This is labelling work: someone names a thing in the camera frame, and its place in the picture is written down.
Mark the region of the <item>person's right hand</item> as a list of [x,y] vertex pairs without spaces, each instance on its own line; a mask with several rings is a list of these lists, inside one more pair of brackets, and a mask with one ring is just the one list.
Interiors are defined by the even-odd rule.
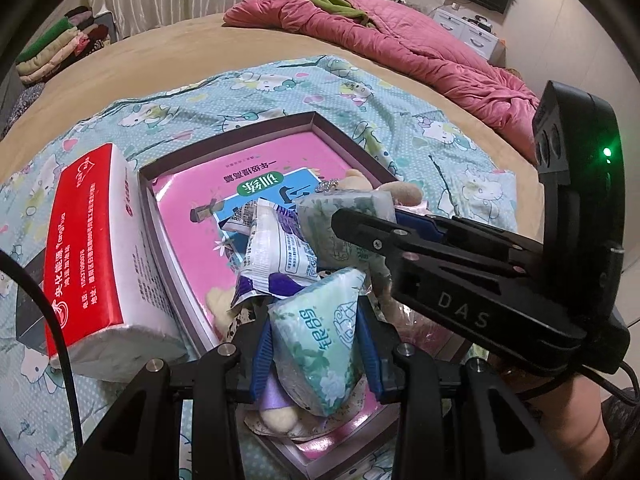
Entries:
[[578,479],[602,479],[613,461],[613,445],[602,415],[600,387],[574,375],[526,408]]

